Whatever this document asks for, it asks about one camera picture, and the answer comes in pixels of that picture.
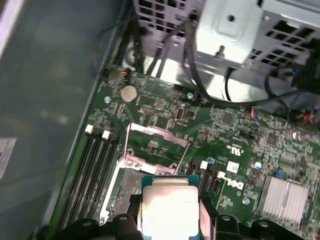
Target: dell logo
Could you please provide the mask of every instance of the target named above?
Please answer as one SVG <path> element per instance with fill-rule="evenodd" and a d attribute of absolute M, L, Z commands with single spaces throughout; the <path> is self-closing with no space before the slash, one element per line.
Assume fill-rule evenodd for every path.
<path fill-rule="evenodd" d="M 227 182 L 227 185 L 233 188 L 237 188 L 239 190 L 242 190 L 244 188 L 243 182 L 237 182 L 236 180 L 231 180 L 230 178 L 226 178 L 226 173 L 223 171 L 218 172 L 217 178 L 225 180 Z"/>

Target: capacitor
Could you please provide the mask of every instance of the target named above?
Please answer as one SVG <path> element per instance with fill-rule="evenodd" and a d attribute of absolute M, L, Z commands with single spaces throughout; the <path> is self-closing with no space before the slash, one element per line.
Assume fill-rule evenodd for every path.
<path fill-rule="evenodd" d="M 259 161 L 256 161 L 253 165 L 253 167 L 257 170 L 260 170 L 262 168 L 262 163 Z"/>
<path fill-rule="evenodd" d="M 216 162 L 216 160 L 211 156 L 208 157 L 207 161 L 208 161 L 209 164 L 215 164 L 215 162 Z"/>
<path fill-rule="evenodd" d="M 276 171 L 276 173 L 275 173 L 275 176 L 276 176 L 277 178 L 283 179 L 283 178 L 285 177 L 285 173 L 284 173 L 284 171 L 283 171 L 282 169 L 278 169 L 278 170 Z"/>

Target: sticker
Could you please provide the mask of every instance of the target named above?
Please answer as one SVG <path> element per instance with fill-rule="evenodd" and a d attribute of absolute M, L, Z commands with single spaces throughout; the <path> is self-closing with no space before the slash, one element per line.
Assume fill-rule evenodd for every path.
<path fill-rule="evenodd" d="M 0 138 L 0 179 L 4 176 L 12 150 L 17 138 Z"/>
<path fill-rule="evenodd" d="M 238 169 L 239 169 L 239 163 L 235 163 L 233 161 L 229 161 L 228 165 L 226 166 L 226 170 L 234 174 L 238 173 Z"/>

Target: ram slot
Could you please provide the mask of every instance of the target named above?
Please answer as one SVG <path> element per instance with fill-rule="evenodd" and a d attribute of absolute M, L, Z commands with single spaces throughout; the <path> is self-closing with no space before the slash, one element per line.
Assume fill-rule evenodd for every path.
<path fill-rule="evenodd" d="M 77 184 L 74 189 L 75 191 L 70 196 L 71 201 L 69 203 L 68 212 L 65 215 L 65 221 L 62 223 L 62 228 L 65 228 L 74 222 L 73 218 L 75 215 L 76 206 L 79 204 L 79 198 L 82 195 L 83 191 L 83 181 L 88 171 L 92 155 L 97 151 L 99 143 L 100 140 L 96 137 L 93 137 L 93 141 L 89 148 L 88 154 L 86 155 L 86 158 L 82 160 L 84 161 L 84 164 L 81 171 L 77 174 Z"/>
<path fill-rule="evenodd" d="M 77 216 L 77 219 L 84 219 L 87 217 L 87 212 L 90 209 L 90 204 L 91 204 L 91 200 L 92 200 L 92 196 L 94 194 L 95 191 L 95 186 L 97 184 L 97 180 L 98 180 L 98 176 L 99 176 L 99 171 L 101 170 L 102 164 L 105 160 L 106 157 L 106 153 L 107 153 L 107 149 L 108 149 L 108 145 L 109 145 L 109 140 L 107 140 L 106 142 L 103 141 L 101 143 L 99 152 L 96 156 L 96 161 L 94 162 L 94 165 L 91 169 L 91 173 L 90 173 L 90 179 L 87 183 L 87 188 L 85 190 L 85 196 L 82 199 L 83 204 L 82 207 L 80 207 L 81 212 L 79 213 L 79 215 Z"/>
<path fill-rule="evenodd" d="M 81 173 L 84 170 L 84 167 L 86 165 L 86 159 L 88 157 L 90 149 L 92 148 L 93 143 L 94 143 L 94 138 L 91 136 L 87 136 L 87 139 L 86 139 L 86 142 L 85 142 L 85 145 L 84 145 L 84 148 L 83 148 L 80 160 L 79 160 L 79 164 L 78 164 L 76 173 L 74 175 L 74 179 L 72 181 L 72 184 L 70 186 L 70 191 L 69 191 L 68 197 L 65 202 L 65 207 L 64 207 L 64 211 L 63 211 L 64 213 L 61 218 L 60 226 L 59 226 L 60 230 L 64 229 L 67 226 L 67 221 L 69 219 L 70 211 L 72 210 L 72 206 L 75 201 L 75 195 L 77 194 L 78 189 L 80 187 L 80 183 L 81 183 L 81 179 L 82 179 Z"/>
<path fill-rule="evenodd" d="M 93 166 L 95 165 L 95 161 L 97 160 L 97 155 L 99 150 L 101 149 L 101 145 L 102 145 L 102 138 L 100 137 L 95 138 L 94 144 L 90 149 L 87 159 L 85 160 L 85 167 L 81 173 L 80 188 L 76 194 L 75 203 L 72 206 L 72 211 L 70 213 L 67 226 L 69 226 L 70 224 L 73 224 L 78 219 L 83 200 L 86 197 L 87 185 L 91 177 L 90 172 Z"/>
<path fill-rule="evenodd" d="M 108 185 L 106 184 L 108 179 L 108 174 L 112 170 L 112 164 L 115 158 L 118 143 L 119 143 L 118 136 L 113 135 L 112 138 L 110 139 L 106 156 L 96 181 L 94 194 L 92 195 L 92 204 L 91 204 L 91 208 L 88 211 L 89 212 L 88 218 L 95 219 L 98 222 L 100 221 L 99 218 L 100 218 L 100 212 L 101 212 L 101 208 L 99 208 L 99 206 L 101 206 L 103 201 L 105 200 L 104 197 L 108 189 Z"/>

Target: label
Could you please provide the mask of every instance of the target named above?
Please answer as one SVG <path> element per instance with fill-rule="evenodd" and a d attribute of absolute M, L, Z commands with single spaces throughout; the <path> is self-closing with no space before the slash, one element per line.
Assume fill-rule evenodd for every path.
<path fill-rule="evenodd" d="M 232 144 L 232 146 L 227 145 L 226 148 L 229 149 L 229 150 L 231 150 L 231 153 L 232 153 L 233 155 L 238 156 L 238 157 L 240 157 L 241 154 L 244 153 L 244 151 L 241 149 L 241 146 L 240 146 L 240 145 L 236 145 L 236 144 Z"/>
<path fill-rule="evenodd" d="M 233 161 L 228 161 L 228 165 L 226 166 L 226 170 L 228 172 L 237 174 L 239 170 L 239 163 L 233 162 Z"/>
<path fill-rule="evenodd" d="M 0 138 L 0 179 L 4 176 L 12 150 L 16 144 L 16 137 Z"/>
<path fill-rule="evenodd" d="M 219 171 L 217 175 L 218 179 L 223 179 L 226 181 L 227 186 L 231 186 L 233 188 L 237 188 L 239 190 L 242 190 L 244 188 L 244 183 L 243 182 L 237 182 L 236 180 L 232 180 L 230 178 L 226 177 L 226 173 L 223 171 Z"/>

